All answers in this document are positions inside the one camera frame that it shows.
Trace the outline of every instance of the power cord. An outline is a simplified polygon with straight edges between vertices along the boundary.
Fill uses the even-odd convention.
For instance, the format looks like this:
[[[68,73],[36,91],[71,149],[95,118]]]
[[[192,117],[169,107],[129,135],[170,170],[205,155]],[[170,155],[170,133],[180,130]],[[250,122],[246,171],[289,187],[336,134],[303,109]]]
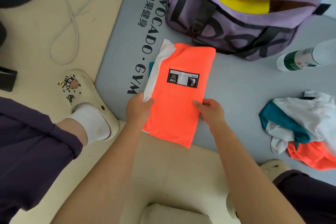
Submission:
[[[86,6],[92,1],[92,0],[88,0],[86,2],[86,4],[84,4],[78,11],[77,14],[75,14],[71,8],[71,5],[70,5],[70,2],[69,0],[65,0],[66,1],[66,4],[68,6],[68,10],[69,10],[69,13],[70,13],[70,16],[71,16],[71,21],[64,27],[63,30],[60,31],[60,33],[54,38],[53,42],[51,43],[50,45],[50,48],[49,48],[49,56],[52,60],[52,62],[54,62],[55,64],[57,65],[67,65],[71,62],[73,62],[73,60],[77,57],[77,54],[78,54],[78,48],[79,48],[79,32],[78,32],[78,28],[77,28],[77,24],[76,24],[76,21],[75,21],[75,18],[78,16],[78,14],[80,14],[82,12],[82,10],[84,8],[86,8]],[[51,48],[53,46],[53,44],[56,42],[56,40],[64,33],[64,31],[67,29],[67,27],[73,23],[73,26],[75,28],[75,32],[76,32],[76,48],[75,48],[75,51],[73,52],[73,54],[70,56],[70,59],[69,61],[65,62],[65,63],[60,63],[58,62],[52,55],[51,53]]]

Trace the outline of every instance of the teal fabric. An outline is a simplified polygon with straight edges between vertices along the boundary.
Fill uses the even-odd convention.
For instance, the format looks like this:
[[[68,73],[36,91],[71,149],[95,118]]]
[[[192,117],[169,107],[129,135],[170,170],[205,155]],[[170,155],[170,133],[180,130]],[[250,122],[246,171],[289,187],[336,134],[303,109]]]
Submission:
[[[149,74],[148,77],[151,75],[152,69],[153,69],[154,62],[149,63]]]
[[[307,131],[301,127],[295,120],[289,117],[273,101],[269,102],[259,114],[261,125],[266,130],[268,121],[287,128],[294,133],[295,145],[298,143],[306,144],[310,142]]]

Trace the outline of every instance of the gray mat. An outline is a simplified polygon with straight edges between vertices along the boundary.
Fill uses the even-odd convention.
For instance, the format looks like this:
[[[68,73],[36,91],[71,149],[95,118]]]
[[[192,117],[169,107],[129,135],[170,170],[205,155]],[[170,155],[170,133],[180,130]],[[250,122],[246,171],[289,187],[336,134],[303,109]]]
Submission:
[[[149,10],[147,25],[142,27],[138,24],[147,1],[153,3],[153,9]],[[155,60],[163,39],[173,43],[190,43],[187,36],[166,25],[162,12],[164,6],[160,1],[165,0],[123,1],[96,79],[95,84],[103,100],[121,120],[126,119],[126,104],[133,93],[145,89],[149,62]],[[336,21],[329,17],[317,17],[305,25],[297,39],[282,53],[307,48],[331,38],[336,38]],[[281,158],[293,168],[336,185],[336,171],[316,171],[289,158],[286,153],[277,155],[271,152],[270,136],[262,130],[258,117],[269,100],[299,97],[307,90],[336,96],[335,66],[283,73],[276,68],[280,55],[248,62],[235,56],[217,54],[205,97],[216,99],[223,105],[228,124],[258,163]],[[198,124],[193,143],[216,150],[209,129],[203,122]]]

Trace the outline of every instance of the beige cushion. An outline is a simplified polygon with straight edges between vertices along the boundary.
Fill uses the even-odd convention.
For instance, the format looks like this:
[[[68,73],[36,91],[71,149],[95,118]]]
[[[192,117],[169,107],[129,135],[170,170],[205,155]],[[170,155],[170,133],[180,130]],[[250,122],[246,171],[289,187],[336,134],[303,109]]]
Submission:
[[[206,215],[153,204],[143,211],[140,224],[212,224]]]

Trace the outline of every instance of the crocs shoe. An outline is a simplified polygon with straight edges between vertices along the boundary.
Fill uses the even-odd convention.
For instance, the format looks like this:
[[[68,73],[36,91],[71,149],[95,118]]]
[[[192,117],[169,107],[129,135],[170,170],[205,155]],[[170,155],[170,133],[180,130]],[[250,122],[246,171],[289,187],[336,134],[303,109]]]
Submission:
[[[90,76],[82,70],[73,69],[66,72],[62,79],[63,81],[59,82],[58,85],[64,92],[65,98],[70,105],[71,113],[81,103],[91,104],[99,110],[110,126],[110,136],[102,141],[115,137],[119,130],[119,122],[98,94]]]
[[[285,162],[280,159],[267,161],[266,163],[262,164],[260,168],[264,172],[264,174],[270,179],[271,182],[273,182],[275,178],[277,178],[283,172],[292,170]],[[238,219],[231,193],[229,193],[226,198],[226,208],[233,219]]]

